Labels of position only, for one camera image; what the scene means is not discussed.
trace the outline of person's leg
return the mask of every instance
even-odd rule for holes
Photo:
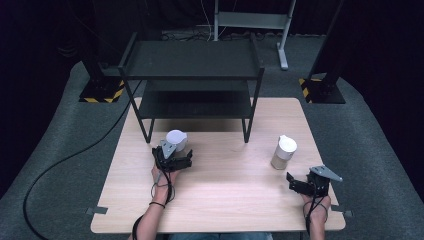
[[[273,240],[269,232],[223,233],[220,240]]]
[[[169,236],[169,240],[219,240],[216,233],[176,233]]]

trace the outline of person's arm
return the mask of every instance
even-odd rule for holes
[[[172,184],[175,183],[178,173],[179,171],[175,171],[168,175]],[[159,221],[164,212],[164,206],[168,197],[168,181],[163,174],[156,166],[153,166],[152,177],[153,181],[157,182],[157,184],[154,187],[155,192],[152,202],[137,226],[137,239],[154,240],[156,238]]]
[[[312,204],[312,197],[301,194],[305,206],[303,207],[304,215],[308,214]],[[321,198],[315,199],[315,202],[320,202]],[[327,221],[327,211],[331,205],[331,198],[326,196],[320,204],[312,211],[310,216],[310,237],[311,240],[325,239],[325,222]]]

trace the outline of cable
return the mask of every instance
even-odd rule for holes
[[[234,1],[233,10],[232,10],[233,12],[236,10],[236,5],[237,5],[237,0]],[[222,29],[222,31],[218,34],[218,38],[225,31],[225,29],[227,29],[227,27],[224,27],[224,29]]]
[[[137,87],[135,88],[135,90],[134,90],[134,93],[137,91],[137,89],[138,89],[138,87],[140,86],[140,84],[141,84],[141,82],[142,81],[140,81],[138,84],[137,84]],[[44,170],[40,175],[38,175],[38,177],[32,182],[32,184],[30,185],[30,188],[28,189],[28,191],[27,191],[27,193],[25,194],[25,198],[24,198],[24,202],[23,202],[23,205],[22,205],[22,210],[23,210],[23,214],[24,214],[24,218],[25,218],[25,222],[26,222],[26,224],[28,225],[28,227],[31,229],[31,231],[38,237],[38,238],[40,238],[40,239],[43,239],[43,240],[48,240],[48,238],[46,238],[46,237],[44,237],[41,233],[39,233],[35,228],[34,228],[34,226],[32,226],[32,224],[31,224],[31,221],[29,220],[29,217],[28,217],[28,213],[27,213],[27,201],[28,201],[28,198],[29,198],[29,195],[30,195],[30,193],[31,193],[31,191],[32,191],[32,189],[34,188],[34,186],[35,186],[35,184],[37,184],[37,182],[47,173],[47,172],[49,172],[51,169],[53,169],[54,167],[56,167],[57,165],[59,165],[59,164],[61,164],[61,163],[63,163],[63,162],[65,162],[65,161],[67,161],[67,160],[69,160],[69,159],[71,159],[71,158],[73,158],[73,157],[75,157],[75,156],[77,156],[78,154],[81,154],[81,153],[83,153],[83,152],[85,152],[85,151],[87,151],[88,149],[90,149],[90,148],[92,148],[92,147],[94,147],[94,146],[96,146],[97,144],[99,144],[101,141],[103,141],[103,139],[105,139],[111,132],[112,132],[112,130],[116,127],[116,125],[118,125],[118,123],[119,123],[119,121],[122,119],[122,117],[124,116],[124,114],[125,114],[125,112],[127,111],[127,108],[129,107],[129,105],[130,105],[130,101],[128,101],[128,103],[127,103],[127,105],[125,106],[125,108],[124,108],[124,110],[122,111],[122,113],[121,113],[121,115],[119,116],[119,118],[116,120],[116,122],[112,125],[112,127],[100,138],[100,139],[98,139],[97,141],[95,141],[94,143],[92,143],[91,145],[89,145],[89,146],[87,146],[87,147],[85,147],[85,148],[83,148],[83,149],[81,149],[81,150],[79,150],[79,151],[77,151],[77,152],[75,152],[75,153],[73,153],[73,154],[71,154],[71,155],[69,155],[68,157],[65,157],[65,158],[63,158],[62,160],[60,160],[60,161],[58,161],[58,162],[56,162],[56,163],[54,163],[53,165],[51,165],[50,167],[48,167],[46,170]]]
[[[208,37],[208,40],[206,40],[207,42],[209,42],[209,39],[211,39],[211,36],[212,36],[212,28],[209,22],[208,15],[206,14],[206,11],[205,11],[205,6],[203,6],[203,0],[200,0],[200,3],[202,4],[203,13],[205,14],[206,21],[208,22],[208,26],[209,26],[209,37]]]

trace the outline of hazard stripe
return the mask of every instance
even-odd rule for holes
[[[321,79],[311,79],[311,81],[320,82],[322,80]],[[307,103],[313,103],[309,89],[306,86],[306,80],[301,78],[301,79],[299,79],[299,83],[300,83],[300,87],[302,88],[303,96],[305,97],[306,102]]]
[[[115,92],[112,98],[82,98],[80,102],[88,102],[88,103],[113,103],[119,100],[119,97],[122,95],[124,91],[124,81],[119,83],[119,88]]]

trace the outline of white cup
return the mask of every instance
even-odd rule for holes
[[[166,134],[166,141],[171,144],[177,145],[175,149],[176,152],[179,152],[184,149],[187,142],[187,133],[181,132],[180,130],[172,130]]]
[[[278,145],[272,157],[271,165],[278,170],[286,169],[288,161],[292,158],[296,149],[297,144],[293,139],[286,135],[281,135],[278,138]]]

